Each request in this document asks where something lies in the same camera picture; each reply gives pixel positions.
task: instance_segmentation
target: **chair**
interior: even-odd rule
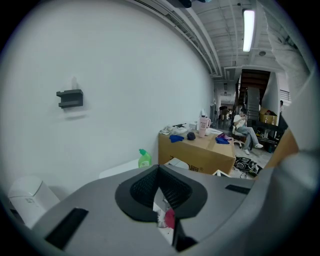
[[[240,132],[237,132],[236,131],[236,127],[233,125],[232,126],[232,137],[234,138],[234,140],[233,140],[233,143],[238,143],[239,144],[239,147],[240,147],[240,149],[241,149],[241,143],[244,145],[245,143],[244,142],[242,142],[242,141],[240,141],[240,140],[237,140],[236,139],[236,136],[238,136],[238,137],[244,137],[244,138],[246,138],[247,136],[246,135],[244,135],[244,134],[242,134],[242,133],[240,133]]]

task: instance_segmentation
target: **pink object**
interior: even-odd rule
[[[172,208],[165,213],[164,221],[169,228],[175,229],[175,212]]]
[[[226,139],[226,140],[228,140],[228,141],[232,139],[231,137],[225,135],[224,133],[219,134],[219,135],[217,136],[217,138],[224,138],[224,139]]]
[[[207,117],[200,117],[199,119],[200,125],[199,125],[199,137],[204,138],[206,134],[207,128],[209,128],[211,119]]]

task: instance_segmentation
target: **staircase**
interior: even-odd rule
[[[246,105],[246,99],[248,88],[256,88],[259,90],[259,103],[265,95],[265,91],[268,85],[270,77],[269,71],[254,70],[254,69],[243,69],[240,81],[240,92],[238,98],[238,106]]]

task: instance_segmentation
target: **man sitting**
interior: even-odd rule
[[[234,116],[233,125],[235,126],[238,133],[246,135],[243,150],[247,155],[249,155],[250,153],[248,149],[250,147],[251,140],[253,141],[254,147],[257,149],[261,149],[263,145],[259,144],[254,129],[252,127],[247,127],[247,120],[247,110],[245,108],[242,108],[240,114]]]

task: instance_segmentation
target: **purple cloth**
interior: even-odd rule
[[[228,140],[228,141],[232,139],[231,137],[225,135],[224,133],[219,134],[219,135],[217,136],[217,138],[223,138],[223,139],[226,139],[226,140]]]

